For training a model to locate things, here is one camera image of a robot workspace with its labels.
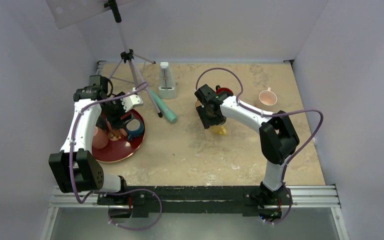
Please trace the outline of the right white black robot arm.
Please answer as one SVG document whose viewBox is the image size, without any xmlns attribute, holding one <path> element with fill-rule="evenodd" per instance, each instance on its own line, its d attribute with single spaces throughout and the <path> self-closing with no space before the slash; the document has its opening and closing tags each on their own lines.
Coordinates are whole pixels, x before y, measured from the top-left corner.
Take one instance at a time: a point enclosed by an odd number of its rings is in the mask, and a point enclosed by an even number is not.
<svg viewBox="0 0 384 240">
<path fill-rule="evenodd" d="M 260 184 L 261 199 L 271 204 L 284 189 L 287 161 L 295 153 L 300 139 L 285 112 L 266 112 L 247 103 L 240 103 L 229 91 L 216 92 L 203 85 L 194 92 L 196 111 L 205 129 L 223 126 L 236 120 L 258 133 L 261 151 L 267 160 L 265 176 Z"/>
</svg>

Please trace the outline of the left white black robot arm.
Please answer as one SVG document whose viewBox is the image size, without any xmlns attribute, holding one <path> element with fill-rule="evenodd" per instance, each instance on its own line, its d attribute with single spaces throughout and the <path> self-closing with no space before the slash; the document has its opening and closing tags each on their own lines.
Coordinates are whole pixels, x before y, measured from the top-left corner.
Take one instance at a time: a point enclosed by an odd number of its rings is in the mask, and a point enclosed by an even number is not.
<svg viewBox="0 0 384 240">
<path fill-rule="evenodd" d="M 69 132 L 60 151 L 52 153 L 48 162 L 61 192 L 105 192 L 109 193 L 112 201 L 121 205 L 127 202 L 129 191 L 123 187 L 122 177 L 104 173 L 92 155 L 92 140 L 101 115 L 113 129 L 120 129 L 127 123 L 124 115 L 143 105 L 143 100 L 135 88 L 132 93 L 121 93 L 110 100 L 108 87 L 108 78 L 91 75 L 88 86 L 75 91 Z"/>
</svg>

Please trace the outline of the blue white mug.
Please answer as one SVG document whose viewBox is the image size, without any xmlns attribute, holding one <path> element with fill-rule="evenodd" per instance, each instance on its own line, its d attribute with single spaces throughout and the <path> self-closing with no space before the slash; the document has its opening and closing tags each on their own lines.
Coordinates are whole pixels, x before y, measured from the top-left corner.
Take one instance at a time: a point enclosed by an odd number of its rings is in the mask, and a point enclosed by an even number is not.
<svg viewBox="0 0 384 240">
<path fill-rule="evenodd" d="M 133 140 L 143 135 L 144 124 L 141 120 L 134 118 L 126 124 L 127 139 Z"/>
</svg>

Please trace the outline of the yellow mug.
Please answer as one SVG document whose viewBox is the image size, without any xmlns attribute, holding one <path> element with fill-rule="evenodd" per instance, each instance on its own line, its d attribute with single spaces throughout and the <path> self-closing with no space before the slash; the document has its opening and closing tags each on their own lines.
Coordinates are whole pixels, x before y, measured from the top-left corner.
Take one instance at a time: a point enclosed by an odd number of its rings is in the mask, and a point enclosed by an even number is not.
<svg viewBox="0 0 384 240">
<path fill-rule="evenodd" d="M 209 128 L 209 130 L 212 133 L 218 134 L 218 135 L 221 135 L 221 136 L 226 136 L 227 135 L 227 130 L 225 128 L 225 124 L 211 126 Z"/>
</svg>

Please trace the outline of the red mug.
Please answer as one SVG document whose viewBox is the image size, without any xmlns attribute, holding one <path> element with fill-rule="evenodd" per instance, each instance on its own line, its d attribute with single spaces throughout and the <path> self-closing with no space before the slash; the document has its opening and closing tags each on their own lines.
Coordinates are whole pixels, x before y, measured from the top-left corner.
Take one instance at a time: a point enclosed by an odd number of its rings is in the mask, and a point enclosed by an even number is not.
<svg viewBox="0 0 384 240">
<path fill-rule="evenodd" d="M 216 95 L 218 98 L 225 96 L 225 97 L 231 97 L 233 96 L 233 92 L 227 88 L 227 87 L 221 87 L 220 85 L 216 86 Z"/>
</svg>

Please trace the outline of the salmon mug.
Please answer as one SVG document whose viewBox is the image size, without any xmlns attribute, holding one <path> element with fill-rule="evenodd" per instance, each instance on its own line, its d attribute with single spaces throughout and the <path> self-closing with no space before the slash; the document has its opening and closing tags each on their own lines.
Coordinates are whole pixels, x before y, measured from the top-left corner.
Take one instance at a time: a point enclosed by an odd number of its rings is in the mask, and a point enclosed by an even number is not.
<svg viewBox="0 0 384 240">
<path fill-rule="evenodd" d="M 125 129 L 120 128 L 120 129 L 114 129 L 111 124 L 107 121 L 107 127 L 108 127 L 108 137 L 112 141 L 119 140 L 123 137 L 127 137 L 128 133 L 126 132 Z"/>
</svg>

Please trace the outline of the light pink mug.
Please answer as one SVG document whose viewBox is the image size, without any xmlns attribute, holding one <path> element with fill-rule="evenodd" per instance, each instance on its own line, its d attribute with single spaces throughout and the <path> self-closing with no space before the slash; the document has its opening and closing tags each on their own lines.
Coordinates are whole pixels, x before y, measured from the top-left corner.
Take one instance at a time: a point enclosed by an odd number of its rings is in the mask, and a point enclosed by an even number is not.
<svg viewBox="0 0 384 240">
<path fill-rule="evenodd" d="M 273 106 L 277 103 L 278 97 L 270 87 L 259 93 L 259 101 L 266 106 Z"/>
</svg>

